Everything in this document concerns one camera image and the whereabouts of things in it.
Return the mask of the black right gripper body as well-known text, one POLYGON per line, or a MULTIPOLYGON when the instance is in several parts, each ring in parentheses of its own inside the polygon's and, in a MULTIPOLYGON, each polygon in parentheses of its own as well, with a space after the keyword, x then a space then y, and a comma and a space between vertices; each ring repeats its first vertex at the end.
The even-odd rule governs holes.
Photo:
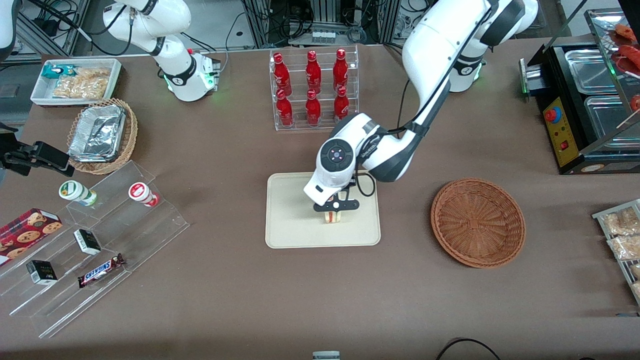
POLYGON ((18 141, 18 130, 6 124, 0 125, 0 159, 2 167, 22 176, 28 176, 34 167, 34 145, 18 141))

